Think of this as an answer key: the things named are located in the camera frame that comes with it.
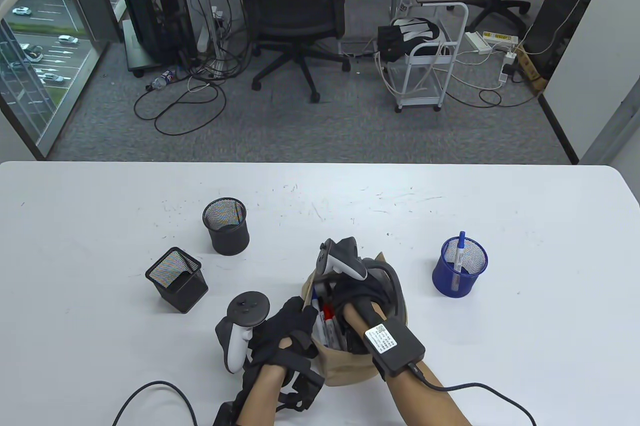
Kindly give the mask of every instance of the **white cart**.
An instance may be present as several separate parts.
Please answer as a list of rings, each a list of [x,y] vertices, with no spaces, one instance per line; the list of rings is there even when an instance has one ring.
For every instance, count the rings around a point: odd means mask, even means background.
[[[460,24],[455,27],[449,27],[448,31],[443,25],[443,17],[447,16],[447,20],[454,18],[452,15],[447,15],[446,9],[452,9],[453,7],[462,8],[464,15],[459,18]],[[446,3],[423,3],[418,6],[411,6],[407,11],[407,17],[423,17],[428,18],[430,21],[438,25],[438,28],[444,33],[445,41],[440,43],[438,41],[427,41],[417,45],[411,50],[409,55],[406,55],[398,59],[397,61],[384,63],[382,71],[386,74],[390,85],[397,93],[394,93],[396,99],[395,112],[401,113],[402,108],[405,106],[433,106],[434,111],[440,111],[442,109],[442,102],[444,101],[445,94],[447,92],[447,86],[451,79],[451,73],[453,67],[456,64],[456,57],[458,55],[458,49],[462,38],[465,34],[465,25],[467,24],[467,18],[469,17],[469,9],[466,4],[459,1],[451,1]],[[446,54],[439,56],[418,56],[416,52],[425,46],[446,47]],[[431,69],[435,65],[445,65],[446,73],[444,81],[438,77],[438,74],[444,74],[443,72],[436,72]],[[429,74],[425,79],[425,73],[429,71]]]

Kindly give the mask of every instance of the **gray carpet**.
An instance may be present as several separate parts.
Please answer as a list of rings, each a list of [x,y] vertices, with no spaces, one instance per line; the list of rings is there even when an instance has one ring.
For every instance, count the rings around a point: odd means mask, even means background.
[[[238,0],[234,17],[240,17]],[[542,0],[532,1],[531,21]],[[373,36],[387,19],[389,0],[347,0],[347,36]],[[470,17],[478,10],[471,8]],[[511,32],[500,19],[489,18],[483,29]],[[462,49],[468,49],[463,43]],[[501,54],[480,66],[457,65],[455,74],[480,86],[495,86]],[[186,136],[159,134],[151,122],[133,115],[135,99],[153,76],[135,79],[126,70],[123,45],[112,45],[76,104],[49,158],[89,161],[299,161],[364,163],[526,163],[568,164],[558,139],[532,99],[514,108],[476,109],[446,98],[442,111],[430,108],[394,113],[394,98],[384,88],[372,60],[352,61],[349,73],[337,63],[309,61],[321,94],[310,104],[309,88],[298,66],[291,63],[268,76],[262,90],[250,88],[251,78],[274,59],[263,52],[248,70],[222,87],[224,113],[212,124]],[[463,61],[484,56],[467,54]],[[152,92],[139,104],[142,115],[153,115],[185,91],[184,83]],[[473,104],[478,91],[451,81],[449,92]],[[204,100],[206,88],[188,95]],[[532,96],[525,84],[500,89],[503,104]],[[178,105],[158,126],[171,132],[190,129],[222,107],[222,97],[210,104]]]

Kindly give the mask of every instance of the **qr code label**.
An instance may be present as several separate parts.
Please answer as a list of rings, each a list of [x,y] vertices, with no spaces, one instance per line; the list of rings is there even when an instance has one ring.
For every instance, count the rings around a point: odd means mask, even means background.
[[[375,347],[378,353],[384,353],[397,345],[396,340],[387,331],[384,324],[378,324],[374,328],[366,331],[365,336]]]

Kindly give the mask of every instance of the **white table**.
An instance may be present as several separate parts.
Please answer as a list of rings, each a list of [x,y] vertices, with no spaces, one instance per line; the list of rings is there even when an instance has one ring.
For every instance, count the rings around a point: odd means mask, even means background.
[[[205,205],[236,196],[251,243],[212,252]],[[489,255],[466,298],[435,291],[459,230]],[[214,326],[249,289],[279,307],[327,237],[382,250],[409,326],[445,385],[481,381],[539,426],[630,426],[640,333],[640,208],[606,166],[5,163],[0,165],[0,424],[110,425],[152,380],[178,385],[201,426],[234,398]],[[169,247],[202,261],[209,292],[174,314],[144,277]],[[454,394],[474,425],[523,426],[481,390]],[[399,425],[380,380],[325,387],[278,424]],[[141,394],[120,426],[189,426],[178,396]]]

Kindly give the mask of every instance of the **hand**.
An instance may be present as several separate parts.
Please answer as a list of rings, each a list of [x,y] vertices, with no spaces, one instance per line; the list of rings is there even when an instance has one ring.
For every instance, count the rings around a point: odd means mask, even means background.
[[[354,307],[354,303],[361,303],[362,300],[365,300],[365,302],[370,301],[377,307],[377,309],[374,309],[375,312],[386,319],[382,311],[386,310],[391,304],[391,298],[389,298],[386,290],[374,275],[369,274],[363,281],[355,280],[347,275],[339,275],[333,289],[333,307],[336,316],[344,319],[346,323],[354,327],[354,323],[358,323],[358,319],[363,321],[361,314]]]
[[[314,307],[303,308],[303,305],[304,300],[300,296],[294,296],[274,316],[253,329],[249,348],[254,358],[269,358],[278,348],[292,349],[306,357],[315,356],[315,351],[310,351],[309,344],[301,344],[295,334],[299,331],[310,337],[318,316]]]

